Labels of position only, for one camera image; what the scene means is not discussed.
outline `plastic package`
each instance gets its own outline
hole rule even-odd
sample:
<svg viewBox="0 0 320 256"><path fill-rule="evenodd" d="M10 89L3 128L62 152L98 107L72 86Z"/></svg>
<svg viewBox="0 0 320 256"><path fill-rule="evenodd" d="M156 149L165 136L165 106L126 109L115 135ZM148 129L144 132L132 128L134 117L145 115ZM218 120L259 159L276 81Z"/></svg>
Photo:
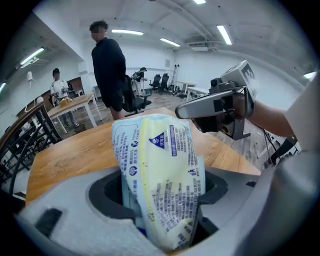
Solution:
<svg viewBox="0 0 320 256"><path fill-rule="evenodd" d="M134 210L136 226L165 252L186 248L198 196L206 191L204 159L196 157L189 122L163 114L118 120L112 144L123 205Z"/></svg>

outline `person wearing black cap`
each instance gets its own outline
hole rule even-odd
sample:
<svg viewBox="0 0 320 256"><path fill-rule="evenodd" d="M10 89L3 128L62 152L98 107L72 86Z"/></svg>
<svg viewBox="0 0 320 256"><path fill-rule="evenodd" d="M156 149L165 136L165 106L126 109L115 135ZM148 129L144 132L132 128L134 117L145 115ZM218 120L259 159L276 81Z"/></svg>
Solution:
<svg viewBox="0 0 320 256"><path fill-rule="evenodd" d="M55 68L52 71L53 82L50 86L50 94L52 95L52 102L56 105L59 104L63 99L68 97L68 84L65 80L60 79L60 71L58 68ZM79 124L76 122L74 114L70 111L68 112L71 123L74 127L78 127ZM67 121L67 114L62 115L64 124L69 127L70 123Z"/></svg>
<svg viewBox="0 0 320 256"><path fill-rule="evenodd" d="M96 42L92 50L92 61L96 83L101 98L110 108L114 120L124 118L122 108L123 84L126 81L126 59L118 43L107 38L108 24L99 20L90 25L91 37Z"/></svg>
<svg viewBox="0 0 320 256"><path fill-rule="evenodd" d="M147 69L145 67L140 68L139 72L134 74L134 80L133 80L133 85L135 87L136 90L136 95L137 96L142 96L141 94L141 80L147 81L148 79L145 78L145 72L147 71Z"/></svg>

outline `black shirt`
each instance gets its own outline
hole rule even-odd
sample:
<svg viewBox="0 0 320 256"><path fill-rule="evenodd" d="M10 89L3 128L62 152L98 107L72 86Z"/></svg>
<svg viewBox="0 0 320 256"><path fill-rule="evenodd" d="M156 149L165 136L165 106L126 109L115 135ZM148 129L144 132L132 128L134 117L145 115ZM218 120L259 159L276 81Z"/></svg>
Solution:
<svg viewBox="0 0 320 256"><path fill-rule="evenodd" d="M119 44L105 37L93 48L91 56L95 80L101 95L121 88L125 81L126 59Z"/></svg>
<svg viewBox="0 0 320 256"><path fill-rule="evenodd" d="M139 71L136 73L136 79L138 82L140 82L141 79L143 79L145 77L145 72Z"/></svg>

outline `blue circular logo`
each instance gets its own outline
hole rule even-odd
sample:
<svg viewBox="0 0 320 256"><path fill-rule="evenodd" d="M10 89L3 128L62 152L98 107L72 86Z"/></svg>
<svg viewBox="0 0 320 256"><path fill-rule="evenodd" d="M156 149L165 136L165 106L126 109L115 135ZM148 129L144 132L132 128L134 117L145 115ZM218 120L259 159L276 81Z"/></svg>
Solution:
<svg viewBox="0 0 320 256"><path fill-rule="evenodd" d="M135 140L131 143L131 147L135 148L136 146L138 146L138 144L139 142Z"/></svg>
<svg viewBox="0 0 320 256"><path fill-rule="evenodd" d="M129 169L129 174L131 176L134 176L134 175L136 175L136 173L137 173L137 167L131 166L130 169Z"/></svg>

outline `snack bag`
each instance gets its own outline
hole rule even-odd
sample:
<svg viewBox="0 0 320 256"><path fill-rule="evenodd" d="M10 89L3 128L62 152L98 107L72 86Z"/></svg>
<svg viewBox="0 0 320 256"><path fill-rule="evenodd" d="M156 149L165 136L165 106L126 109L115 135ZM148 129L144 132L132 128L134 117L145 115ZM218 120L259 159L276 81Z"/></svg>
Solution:
<svg viewBox="0 0 320 256"><path fill-rule="evenodd" d="M204 159L195 154L189 122L164 114L118 120L112 144L130 190L123 186L124 206L142 215L147 238L165 252L187 247L198 196L206 191Z"/></svg>

